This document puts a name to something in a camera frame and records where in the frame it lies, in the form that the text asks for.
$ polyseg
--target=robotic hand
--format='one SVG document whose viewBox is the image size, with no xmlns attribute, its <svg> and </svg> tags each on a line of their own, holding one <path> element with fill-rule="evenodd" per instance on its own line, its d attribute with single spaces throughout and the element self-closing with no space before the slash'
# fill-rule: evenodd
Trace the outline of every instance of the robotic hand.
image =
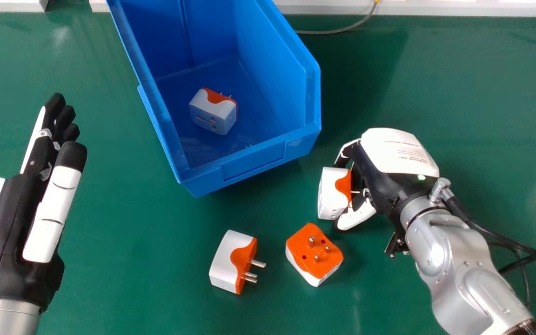
<svg viewBox="0 0 536 335">
<path fill-rule="evenodd" d="M 368 129 L 342 147 L 334 167 L 324 167 L 318 216 L 346 231 L 376 213 L 386 215 L 395 232 L 385 252 L 413 256 L 431 291 L 434 315 L 449 334 L 536 335 L 533 316 L 500 275 L 536 260 L 536 250 L 478 225 L 449 180 L 439 177 L 436 162 L 414 135 Z M 485 237 L 529 256 L 498 272 Z"/>
<path fill-rule="evenodd" d="M 61 285 L 57 247 L 87 159 L 74 109 L 40 109 L 20 174 L 0 178 L 0 335 L 34 335 Z"/>
</svg>

